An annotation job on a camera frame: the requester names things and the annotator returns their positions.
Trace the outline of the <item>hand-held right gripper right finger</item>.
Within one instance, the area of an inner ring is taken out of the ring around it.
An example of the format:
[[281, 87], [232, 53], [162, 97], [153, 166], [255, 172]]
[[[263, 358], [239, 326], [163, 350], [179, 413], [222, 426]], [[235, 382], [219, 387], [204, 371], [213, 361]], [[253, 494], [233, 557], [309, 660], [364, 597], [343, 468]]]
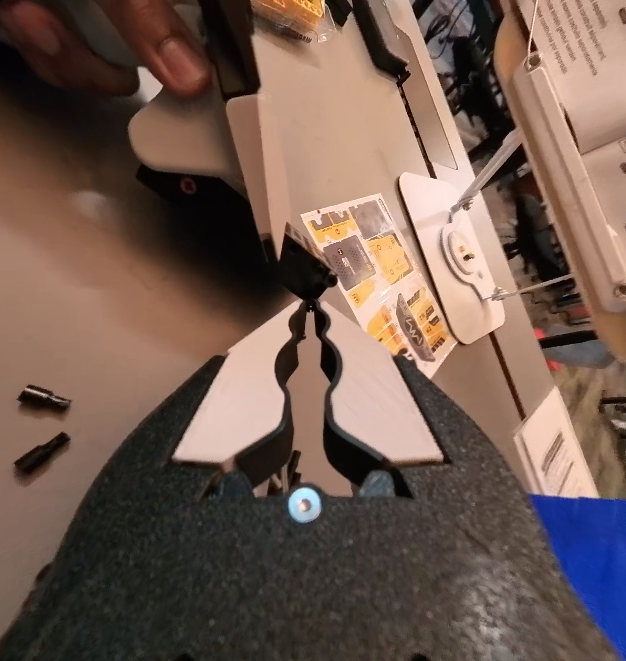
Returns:
[[334, 469], [360, 487], [373, 471], [442, 465], [447, 457], [413, 394], [417, 364], [395, 356], [326, 302], [314, 305], [324, 396], [323, 445]]

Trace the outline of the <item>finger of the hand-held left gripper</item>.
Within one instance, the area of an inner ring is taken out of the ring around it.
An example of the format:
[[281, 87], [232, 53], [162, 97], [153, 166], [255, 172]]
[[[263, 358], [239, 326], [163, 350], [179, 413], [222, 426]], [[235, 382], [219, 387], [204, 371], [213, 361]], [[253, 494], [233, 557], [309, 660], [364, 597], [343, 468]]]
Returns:
[[157, 94], [129, 121], [138, 160], [152, 170], [216, 177], [250, 203], [258, 234], [283, 244], [292, 208], [275, 118], [262, 93], [224, 101]]

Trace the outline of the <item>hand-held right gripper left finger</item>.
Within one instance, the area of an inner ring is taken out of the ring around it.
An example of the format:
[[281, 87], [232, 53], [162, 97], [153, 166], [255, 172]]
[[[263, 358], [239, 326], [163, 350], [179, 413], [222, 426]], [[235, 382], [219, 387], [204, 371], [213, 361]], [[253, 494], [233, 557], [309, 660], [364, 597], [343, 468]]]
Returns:
[[299, 365], [306, 303], [294, 302], [220, 357], [172, 460], [243, 473], [252, 487], [288, 463], [294, 436], [287, 381]]

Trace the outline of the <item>person's left hand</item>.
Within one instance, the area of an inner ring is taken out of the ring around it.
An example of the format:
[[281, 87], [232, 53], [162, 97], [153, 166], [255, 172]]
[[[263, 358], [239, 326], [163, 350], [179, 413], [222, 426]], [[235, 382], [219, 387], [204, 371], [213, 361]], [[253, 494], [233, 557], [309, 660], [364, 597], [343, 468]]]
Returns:
[[[96, 1], [139, 64], [180, 98], [209, 86], [207, 54], [170, 1]], [[52, 5], [0, 1], [0, 30], [32, 71], [53, 87], [103, 96], [130, 96], [136, 71], [109, 64], [89, 49]]]

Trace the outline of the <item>bag of yellow parts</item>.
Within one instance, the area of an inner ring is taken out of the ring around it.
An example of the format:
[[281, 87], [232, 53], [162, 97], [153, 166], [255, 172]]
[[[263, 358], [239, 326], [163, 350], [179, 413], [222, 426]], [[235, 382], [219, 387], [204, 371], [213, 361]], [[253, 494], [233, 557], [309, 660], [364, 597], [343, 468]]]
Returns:
[[285, 38], [323, 43], [337, 32], [325, 1], [251, 1], [250, 5], [257, 20]]

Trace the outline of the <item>black plastic part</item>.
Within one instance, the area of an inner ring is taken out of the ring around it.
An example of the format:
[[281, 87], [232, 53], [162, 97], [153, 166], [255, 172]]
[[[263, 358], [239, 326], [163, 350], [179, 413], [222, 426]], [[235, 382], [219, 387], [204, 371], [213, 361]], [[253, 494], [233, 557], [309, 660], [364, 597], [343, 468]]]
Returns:
[[387, 1], [336, 1], [345, 17], [353, 15], [375, 69], [398, 87], [407, 80], [409, 60]]

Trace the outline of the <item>yellow and grey sticker sheet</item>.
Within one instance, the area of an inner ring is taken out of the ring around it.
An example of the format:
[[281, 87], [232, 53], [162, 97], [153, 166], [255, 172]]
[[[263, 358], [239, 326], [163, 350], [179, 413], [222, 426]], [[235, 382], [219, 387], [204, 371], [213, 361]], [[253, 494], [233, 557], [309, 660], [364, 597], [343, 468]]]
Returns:
[[457, 345], [383, 196], [301, 215], [363, 330], [432, 377]]

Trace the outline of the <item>white paper leaflet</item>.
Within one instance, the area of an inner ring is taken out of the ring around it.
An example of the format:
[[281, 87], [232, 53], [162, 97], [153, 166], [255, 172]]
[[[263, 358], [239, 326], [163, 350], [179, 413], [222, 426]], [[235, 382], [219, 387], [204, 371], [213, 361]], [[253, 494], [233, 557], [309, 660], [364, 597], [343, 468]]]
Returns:
[[528, 493], [598, 499], [562, 395], [554, 387], [514, 435]]

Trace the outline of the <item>metal stand rod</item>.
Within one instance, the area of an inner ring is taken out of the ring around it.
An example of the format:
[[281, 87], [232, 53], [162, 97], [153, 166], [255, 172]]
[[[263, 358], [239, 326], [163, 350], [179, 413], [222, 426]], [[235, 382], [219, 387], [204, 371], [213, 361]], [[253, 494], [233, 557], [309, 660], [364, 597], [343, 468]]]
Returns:
[[475, 176], [471, 185], [466, 188], [449, 211], [452, 218], [460, 210], [468, 211], [474, 198], [488, 185], [489, 181], [497, 174], [500, 168], [506, 164], [508, 159], [514, 155], [516, 150], [523, 144], [523, 135], [519, 128], [515, 128], [505, 136], [499, 148], [483, 169]]
[[557, 277], [557, 278], [547, 280], [547, 281], [544, 281], [544, 282], [537, 282], [535, 284], [529, 285], [527, 287], [522, 287], [520, 289], [513, 290], [513, 291], [507, 291], [507, 290], [503, 289], [502, 287], [496, 287], [492, 294], [490, 294], [489, 296], [483, 298], [483, 301], [484, 302], [501, 302], [501, 301], [506, 300], [507, 298], [510, 298], [510, 297], [520, 296], [520, 295], [523, 295], [525, 293], [532, 293], [532, 292], [535, 292], [535, 291], [540, 290], [542, 288], [552, 287], [554, 285], [569, 282], [570, 280], [573, 280], [573, 279], [574, 279], [574, 273], [570, 273], [568, 275]]

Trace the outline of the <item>blue plastic bin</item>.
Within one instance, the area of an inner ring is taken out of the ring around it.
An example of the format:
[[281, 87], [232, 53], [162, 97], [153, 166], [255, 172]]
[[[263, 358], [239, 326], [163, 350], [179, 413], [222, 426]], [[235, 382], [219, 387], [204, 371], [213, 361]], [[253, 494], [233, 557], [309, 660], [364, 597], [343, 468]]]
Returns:
[[574, 591], [626, 660], [626, 500], [529, 498]]

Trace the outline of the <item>pale book stand bar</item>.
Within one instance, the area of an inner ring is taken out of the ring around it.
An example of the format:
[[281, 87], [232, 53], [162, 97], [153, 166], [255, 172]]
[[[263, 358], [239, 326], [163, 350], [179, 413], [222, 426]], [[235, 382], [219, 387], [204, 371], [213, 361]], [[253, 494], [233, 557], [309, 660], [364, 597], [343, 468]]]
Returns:
[[540, 179], [550, 215], [583, 289], [600, 311], [626, 310], [626, 229], [602, 205], [566, 118], [565, 108], [539, 52], [525, 56], [512, 76], [519, 128]]

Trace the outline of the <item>white instruction booklet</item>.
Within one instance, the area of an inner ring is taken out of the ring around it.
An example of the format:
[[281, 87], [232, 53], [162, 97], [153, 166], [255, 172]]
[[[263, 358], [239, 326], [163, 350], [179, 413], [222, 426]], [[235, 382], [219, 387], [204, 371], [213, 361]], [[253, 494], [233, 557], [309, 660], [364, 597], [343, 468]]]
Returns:
[[626, 1], [517, 1], [609, 224], [626, 231]]

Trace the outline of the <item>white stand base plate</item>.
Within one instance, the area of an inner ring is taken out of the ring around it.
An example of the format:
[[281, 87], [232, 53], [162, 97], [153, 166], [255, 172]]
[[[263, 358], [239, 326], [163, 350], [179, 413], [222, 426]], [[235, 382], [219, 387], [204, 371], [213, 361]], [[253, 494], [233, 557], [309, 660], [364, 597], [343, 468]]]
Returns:
[[470, 345], [505, 320], [496, 283], [460, 193], [448, 182], [404, 172], [398, 189], [450, 331]]

